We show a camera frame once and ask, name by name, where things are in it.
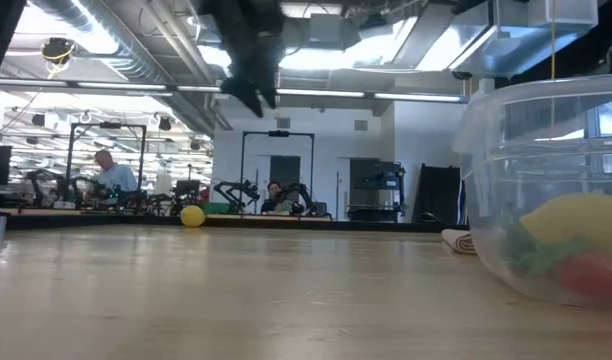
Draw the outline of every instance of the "ductwork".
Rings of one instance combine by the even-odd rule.
[[[511,77],[548,58],[553,48],[565,48],[598,22],[597,0],[455,4],[429,0],[394,63],[418,71]]]
[[[94,35],[99,42],[117,45],[115,59],[104,59],[128,81],[142,84],[173,84],[174,80],[153,59],[135,35],[100,0],[31,0],[46,14],[71,25],[82,34]],[[180,93],[158,99],[177,113],[192,131],[213,135],[215,124]]]

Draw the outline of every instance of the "person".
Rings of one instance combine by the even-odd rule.
[[[291,215],[301,214],[304,207],[297,201],[285,199],[282,201],[284,188],[277,181],[271,181],[266,187],[268,189],[268,199],[262,205],[262,214],[266,213],[286,213]]]
[[[277,181],[271,181],[266,187],[268,190],[268,199],[262,204],[262,213],[275,212],[279,198],[278,195],[282,192],[282,184]]]
[[[125,165],[115,163],[113,156],[107,150],[100,150],[95,154],[95,161],[102,168],[97,182],[109,189],[119,186],[121,191],[137,191],[137,180],[133,171]]]

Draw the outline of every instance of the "rolled towel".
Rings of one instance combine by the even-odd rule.
[[[451,249],[460,254],[477,255],[470,231],[444,230],[442,231],[442,238]]]

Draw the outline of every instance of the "yellow ball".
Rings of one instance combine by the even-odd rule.
[[[199,227],[206,221],[204,211],[198,206],[188,206],[182,210],[182,224],[188,227]]]

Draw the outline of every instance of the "red object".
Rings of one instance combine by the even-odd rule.
[[[202,190],[202,191],[199,193],[199,198],[200,198],[200,199],[201,199],[203,202],[207,203],[207,202],[208,202],[208,200],[210,199],[210,188],[206,188],[206,189]]]
[[[555,267],[553,277],[587,300],[612,302],[612,263],[602,254],[587,252],[567,259]]]

